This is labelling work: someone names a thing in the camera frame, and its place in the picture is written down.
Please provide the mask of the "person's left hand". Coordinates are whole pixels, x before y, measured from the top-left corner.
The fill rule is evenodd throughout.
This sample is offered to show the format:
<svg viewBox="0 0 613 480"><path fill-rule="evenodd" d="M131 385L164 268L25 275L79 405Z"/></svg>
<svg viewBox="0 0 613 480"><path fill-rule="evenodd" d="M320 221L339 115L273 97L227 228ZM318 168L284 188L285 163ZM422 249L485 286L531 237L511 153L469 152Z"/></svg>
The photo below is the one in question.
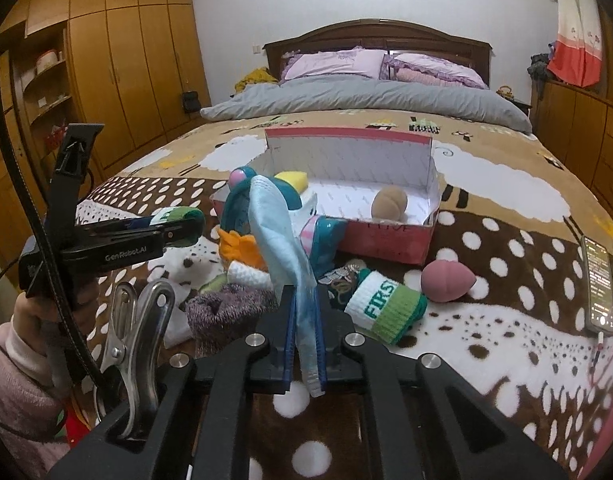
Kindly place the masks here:
<svg viewBox="0 0 613 480"><path fill-rule="evenodd" d="M84 336L87 336L95 325L98 296L99 285L96 280L88 281L76 291L74 320ZM49 366L46 338L42 334L44 322L58 322L55 301L42 297L31 298L22 292L16 299L14 314L10 320L6 351L24 374L47 385Z"/></svg>

